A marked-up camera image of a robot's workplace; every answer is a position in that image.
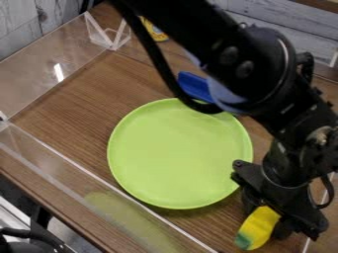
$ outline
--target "green plate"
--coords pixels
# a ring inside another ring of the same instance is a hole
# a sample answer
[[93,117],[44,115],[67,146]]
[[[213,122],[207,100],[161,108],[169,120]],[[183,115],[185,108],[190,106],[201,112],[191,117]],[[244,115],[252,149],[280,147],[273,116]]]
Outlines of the green plate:
[[203,115],[167,99],[123,119],[107,155],[113,175],[133,196],[187,210],[219,202],[237,190],[233,161],[253,161],[253,144],[234,116]]

